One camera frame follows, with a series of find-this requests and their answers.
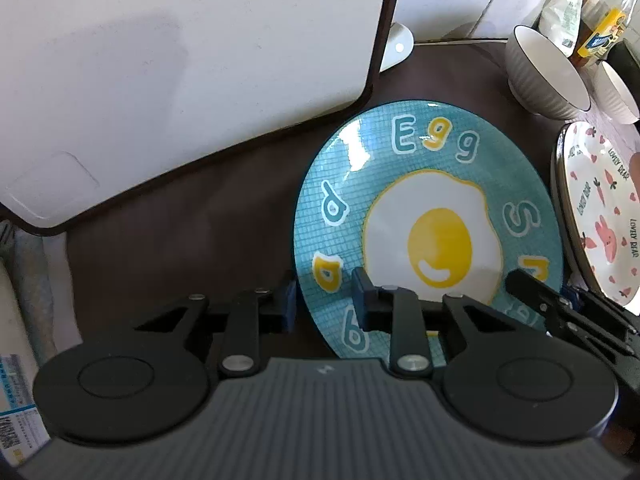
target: yellow letter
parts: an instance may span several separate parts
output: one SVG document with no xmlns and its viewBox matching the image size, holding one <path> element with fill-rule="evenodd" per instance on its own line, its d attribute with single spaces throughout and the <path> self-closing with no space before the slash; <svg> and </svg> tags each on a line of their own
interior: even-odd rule
<svg viewBox="0 0 640 480">
<path fill-rule="evenodd" d="M 544 256 L 523 254 L 518 257 L 518 265 L 523 269 L 533 270 L 533 277 L 541 282 L 546 282 L 549 277 L 549 260 Z"/>
<path fill-rule="evenodd" d="M 427 136 L 422 139 L 422 145 L 432 152 L 441 150 L 452 127 L 451 121 L 446 117 L 432 119 L 429 126 L 427 126 Z"/>
<path fill-rule="evenodd" d="M 342 258 L 337 254 L 327 256 L 320 251 L 314 254 L 312 264 L 314 279 L 322 290 L 338 292 L 342 285 Z"/>
</svg>

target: fried egg illustration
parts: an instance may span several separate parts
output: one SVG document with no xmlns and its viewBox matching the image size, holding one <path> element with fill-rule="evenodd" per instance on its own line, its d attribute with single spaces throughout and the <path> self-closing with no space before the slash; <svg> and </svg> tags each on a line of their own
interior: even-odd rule
<svg viewBox="0 0 640 480">
<path fill-rule="evenodd" d="M 490 303 L 500 284 L 502 249 L 484 193 L 443 171 L 415 171 L 388 186 L 362 238 L 375 285 L 403 286 L 422 300 L 466 294 Z"/>
</svg>

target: gray striped bowl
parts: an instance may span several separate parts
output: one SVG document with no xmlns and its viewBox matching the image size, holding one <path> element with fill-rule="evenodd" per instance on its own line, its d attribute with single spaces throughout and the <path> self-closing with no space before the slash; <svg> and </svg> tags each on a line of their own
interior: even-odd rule
<svg viewBox="0 0 640 480">
<path fill-rule="evenodd" d="M 606 61 L 596 69 L 593 96 L 600 109 L 620 124 L 633 124 L 640 116 L 638 105 L 629 88 Z"/>
<path fill-rule="evenodd" d="M 511 93 L 532 114 L 563 120 L 590 110 L 591 98 L 574 66 L 532 28 L 513 29 L 505 62 Z"/>
</svg>

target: dark brown table mat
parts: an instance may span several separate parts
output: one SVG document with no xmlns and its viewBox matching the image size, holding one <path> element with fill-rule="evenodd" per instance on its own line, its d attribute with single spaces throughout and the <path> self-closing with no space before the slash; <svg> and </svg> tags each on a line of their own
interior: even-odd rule
<svg viewBox="0 0 640 480">
<path fill-rule="evenodd" d="M 548 186 L 562 122 L 516 102 L 503 56 L 504 44 L 495 42 L 417 46 L 381 74 L 366 108 L 404 99 L 466 108 L 513 140 Z M 306 170 L 338 126 L 225 156 L 74 226 L 68 259 L 82 336 L 193 292 L 223 301 L 277 283 L 293 265 L 292 226 Z M 294 335 L 264 339 L 266 355 L 332 354 L 308 312 L 299 314 Z"/>
</svg>

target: bottle label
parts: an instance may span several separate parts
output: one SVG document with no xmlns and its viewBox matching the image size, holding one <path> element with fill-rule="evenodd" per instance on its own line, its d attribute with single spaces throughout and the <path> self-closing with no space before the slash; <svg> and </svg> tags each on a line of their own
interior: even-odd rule
<svg viewBox="0 0 640 480">
<path fill-rule="evenodd" d="M 0 355 L 0 460 L 20 465 L 47 440 L 20 357 Z"/>
<path fill-rule="evenodd" d="M 578 49 L 581 57 L 604 54 L 609 45 L 616 42 L 620 34 L 625 31 L 626 14 L 620 9 L 611 9 L 598 24 L 593 34 L 589 36 Z"/>
</svg>

